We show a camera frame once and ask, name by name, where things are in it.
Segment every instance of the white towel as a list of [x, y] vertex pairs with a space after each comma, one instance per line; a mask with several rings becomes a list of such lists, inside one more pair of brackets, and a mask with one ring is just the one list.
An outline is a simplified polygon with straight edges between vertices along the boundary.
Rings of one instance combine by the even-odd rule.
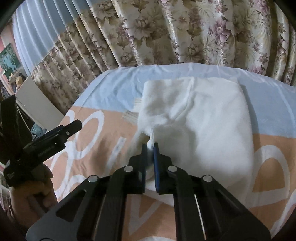
[[[146, 136], [150, 149], [158, 142], [160, 153], [174, 165], [193, 176], [213, 176], [245, 203], [254, 152], [249, 111], [237, 81], [186, 77], [146, 82], [127, 158], [139, 154]], [[147, 177], [146, 194], [172, 205], [171, 196], [156, 195], [153, 168]]]

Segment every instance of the human hand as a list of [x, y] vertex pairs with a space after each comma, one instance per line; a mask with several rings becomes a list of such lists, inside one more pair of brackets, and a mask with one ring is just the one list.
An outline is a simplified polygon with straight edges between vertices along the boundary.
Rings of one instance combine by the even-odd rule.
[[51, 208], [57, 203], [53, 184], [48, 178], [45, 183], [39, 181], [27, 181], [10, 192], [11, 206], [14, 219], [22, 226], [31, 227], [40, 218], [38, 213], [31, 207], [28, 197], [42, 193], [44, 195], [43, 205]]

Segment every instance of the silver rivet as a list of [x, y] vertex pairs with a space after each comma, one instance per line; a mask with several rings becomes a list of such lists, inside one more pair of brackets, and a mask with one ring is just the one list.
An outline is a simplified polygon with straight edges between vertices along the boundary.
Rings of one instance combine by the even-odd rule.
[[98, 177], [96, 175], [91, 175], [89, 177], [89, 182], [90, 183], [95, 183], [98, 180]]
[[213, 178], [210, 176], [210, 175], [205, 175], [204, 177], [203, 177], [203, 179], [204, 179], [204, 181], [205, 182], [211, 182], [212, 180], [213, 180]]
[[178, 170], [178, 168], [175, 167], [175, 166], [169, 166], [169, 167], [168, 167], [168, 170], [169, 170], [170, 172], [175, 172], [175, 171]]
[[132, 171], [133, 171], [133, 167], [132, 167], [132, 166], [126, 166], [126, 167], [124, 168], [124, 171], [125, 171], [125, 172], [132, 172]]

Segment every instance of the light blue bedsheet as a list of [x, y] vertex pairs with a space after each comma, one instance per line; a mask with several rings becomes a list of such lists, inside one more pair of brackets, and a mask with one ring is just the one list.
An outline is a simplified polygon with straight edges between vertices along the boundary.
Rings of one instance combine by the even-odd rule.
[[247, 100], [253, 134], [296, 138], [296, 88], [242, 69], [204, 64], [124, 67], [98, 76], [75, 106], [124, 112], [133, 109], [148, 80], [179, 77], [236, 78]]

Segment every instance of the bed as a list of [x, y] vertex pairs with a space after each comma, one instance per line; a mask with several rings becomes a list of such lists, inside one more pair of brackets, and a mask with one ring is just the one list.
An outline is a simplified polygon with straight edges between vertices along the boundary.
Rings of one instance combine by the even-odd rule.
[[[296, 89], [269, 77], [225, 66], [184, 63], [123, 67], [99, 75], [80, 95], [61, 124], [75, 119], [82, 130], [45, 164], [54, 174], [60, 201], [88, 176], [104, 177], [122, 166], [137, 126], [133, 113], [144, 83], [178, 77], [237, 79], [251, 117], [255, 167], [249, 210], [275, 236], [296, 206]], [[176, 240], [174, 208], [148, 196], [129, 195], [122, 240]]]

